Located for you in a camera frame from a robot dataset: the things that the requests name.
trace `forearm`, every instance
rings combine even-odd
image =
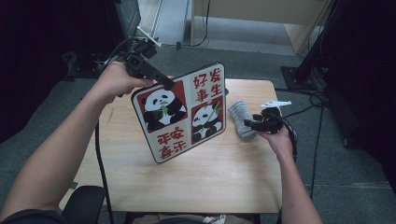
[[[84,97],[22,167],[1,219],[16,210],[56,209],[78,171],[105,105],[92,92]]]
[[[282,175],[282,223],[322,223],[292,157],[280,159],[279,163]]]

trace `panda sign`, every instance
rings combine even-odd
[[[140,89],[131,97],[158,163],[209,140],[225,130],[224,66],[213,63],[173,78],[174,87]]]

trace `panda illustration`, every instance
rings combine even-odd
[[[172,91],[157,90],[142,99],[145,106],[143,119],[148,130],[157,131],[166,125],[176,123],[186,115],[186,106]]]
[[[192,141],[198,142],[221,128],[217,105],[206,105],[197,110],[192,120]]]

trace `chinese character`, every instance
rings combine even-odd
[[[195,89],[197,89],[199,86],[204,87],[205,86],[205,82],[207,81],[206,74],[198,75],[198,77],[194,77]]]
[[[176,127],[175,130],[173,132],[170,133],[171,137],[173,139],[179,139],[181,137],[183,137],[184,135],[182,134],[184,131],[179,129],[179,127]]]
[[[162,144],[168,144],[168,141],[171,140],[171,136],[169,136],[169,133],[164,133],[164,134],[160,134],[157,136],[158,137],[158,143],[160,145]]]
[[[221,86],[219,84],[215,84],[212,86],[212,92],[215,93],[212,95],[212,97],[221,93],[221,90],[219,89],[220,87]]]
[[[163,149],[160,149],[161,151],[161,159],[166,159],[170,156],[172,156],[172,150],[169,148],[169,146],[163,146]]]
[[[198,98],[197,98],[198,102],[203,102],[204,99],[206,99],[208,96],[208,94],[206,93],[206,90],[199,90],[197,92],[197,95],[198,95]]]
[[[220,72],[221,72],[221,70],[219,68],[215,68],[215,70],[213,70],[213,72],[210,72],[210,76],[211,76],[210,81],[211,82],[220,81],[221,80],[220,74],[219,74]]]
[[[179,151],[183,150],[183,148],[186,148],[185,142],[179,141],[179,142],[174,143],[175,152],[179,152]]]

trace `person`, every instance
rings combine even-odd
[[[124,63],[111,63],[64,122],[23,165],[11,187],[0,223],[65,223],[56,212],[81,165],[102,110],[133,88],[152,80],[128,76]],[[259,133],[268,140],[280,164],[283,223],[321,223],[292,157],[288,131]]]

